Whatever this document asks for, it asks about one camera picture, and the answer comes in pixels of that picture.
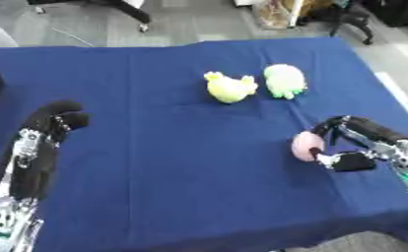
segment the table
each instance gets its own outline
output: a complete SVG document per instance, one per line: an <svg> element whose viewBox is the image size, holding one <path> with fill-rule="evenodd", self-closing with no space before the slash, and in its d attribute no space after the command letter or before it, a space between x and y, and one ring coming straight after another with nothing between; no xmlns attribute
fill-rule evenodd
<svg viewBox="0 0 408 252"><path fill-rule="evenodd" d="M261 73L274 63L303 70L309 90L273 99ZM218 103L207 71L256 76L258 94ZM38 252L263 252L364 230L408 240L408 194L384 165L334 173L290 153L296 133L338 114L408 135L408 113L340 39L0 48L0 73L0 156L42 104L73 98L93 117L61 148Z"/></svg>

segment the chair leg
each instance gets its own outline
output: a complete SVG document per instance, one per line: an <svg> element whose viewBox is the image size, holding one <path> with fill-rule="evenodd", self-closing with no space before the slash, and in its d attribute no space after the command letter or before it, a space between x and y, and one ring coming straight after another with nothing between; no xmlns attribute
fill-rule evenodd
<svg viewBox="0 0 408 252"><path fill-rule="evenodd" d="M124 2L123 0L106 0L110 5L116 9L122 11L123 13L133 17L144 25L151 23L151 16L143 12L142 10L133 7L132 5Z"/></svg>
<svg viewBox="0 0 408 252"><path fill-rule="evenodd" d="M373 32L368 28L367 24L364 21L360 21L353 17L343 17L342 22L357 27L362 32L364 32L364 34L367 36L367 38L363 41L364 44L370 45L373 43Z"/></svg>
<svg viewBox="0 0 408 252"><path fill-rule="evenodd" d="M330 36L335 36L341 25L342 25L342 22L340 21L336 22L333 25L333 29L330 32Z"/></svg>

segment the robotic arm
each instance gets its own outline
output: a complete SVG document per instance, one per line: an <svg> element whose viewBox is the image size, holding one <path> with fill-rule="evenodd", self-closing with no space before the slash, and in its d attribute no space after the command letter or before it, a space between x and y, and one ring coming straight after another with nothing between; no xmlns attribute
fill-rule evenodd
<svg viewBox="0 0 408 252"><path fill-rule="evenodd" d="M363 148L329 156L324 153L323 138L331 132L330 144L343 138ZM408 137L355 116L332 117L302 132L293 142L294 154L303 160L315 160L335 171L355 171L375 168L375 160L389 162L408 188Z"/></svg>
<svg viewBox="0 0 408 252"><path fill-rule="evenodd" d="M21 126L0 165L0 252L31 252L43 220L37 204L47 192L60 144L86 127L79 103L62 100L41 107Z"/></svg>

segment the black glove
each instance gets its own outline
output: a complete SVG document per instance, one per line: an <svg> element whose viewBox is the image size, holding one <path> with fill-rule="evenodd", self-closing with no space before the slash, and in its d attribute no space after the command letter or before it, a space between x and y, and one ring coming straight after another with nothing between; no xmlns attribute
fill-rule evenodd
<svg viewBox="0 0 408 252"><path fill-rule="evenodd" d="M14 159L10 196L16 200L44 198L55 170L60 144L67 133L89 124L89 115L79 112L82 109L77 102L61 100L39 108L26 120L8 146L0 165L1 182L9 162ZM13 153L25 139L34 143L34 157L21 158Z"/></svg>

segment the green plush toy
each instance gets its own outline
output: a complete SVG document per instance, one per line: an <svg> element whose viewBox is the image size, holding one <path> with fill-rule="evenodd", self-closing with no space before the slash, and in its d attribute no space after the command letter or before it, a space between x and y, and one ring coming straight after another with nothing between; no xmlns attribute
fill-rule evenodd
<svg viewBox="0 0 408 252"><path fill-rule="evenodd" d="M223 103L238 102L248 95L256 93L257 84L252 76L243 76L236 80L220 72L208 72L204 75L207 80L207 90L217 100Z"/></svg>
<svg viewBox="0 0 408 252"><path fill-rule="evenodd" d="M307 89L306 78L298 68L276 64L264 70L268 90L273 97L292 99Z"/></svg>

